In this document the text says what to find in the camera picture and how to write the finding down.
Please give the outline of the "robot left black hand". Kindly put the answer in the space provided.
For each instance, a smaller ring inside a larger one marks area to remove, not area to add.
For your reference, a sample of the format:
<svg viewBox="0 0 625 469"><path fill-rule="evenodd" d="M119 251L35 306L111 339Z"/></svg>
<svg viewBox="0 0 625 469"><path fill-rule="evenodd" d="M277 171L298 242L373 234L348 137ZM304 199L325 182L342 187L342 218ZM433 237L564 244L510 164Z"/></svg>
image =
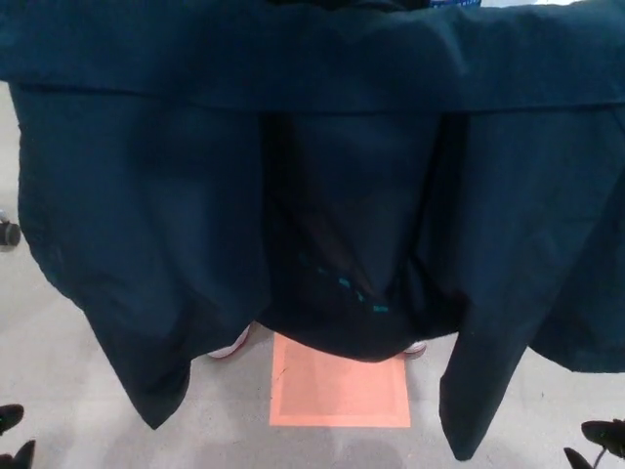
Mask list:
<svg viewBox="0 0 625 469"><path fill-rule="evenodd" d="M0 432L4 435L19 425L24 416L24 407L19 404L2 405L0 408ZM31 469L35 455L36 441L29 440L14 454L1 454L1 469Z"/></svg>

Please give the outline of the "robot right black hand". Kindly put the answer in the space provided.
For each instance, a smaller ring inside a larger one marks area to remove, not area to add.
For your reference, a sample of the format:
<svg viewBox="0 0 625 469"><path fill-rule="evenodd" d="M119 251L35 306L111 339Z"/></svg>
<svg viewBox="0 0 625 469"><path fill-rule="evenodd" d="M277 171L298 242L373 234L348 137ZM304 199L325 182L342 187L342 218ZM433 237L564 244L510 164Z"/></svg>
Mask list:
<svg viewBox="0 0 625 469"><path fill-rule="evenodd" d="M564 454L571 469L597 469L606 453L624 458L625 423L623 420L590 420L580 426L585 439L602 448L593 463L573 448L564 448Z"/></svg>

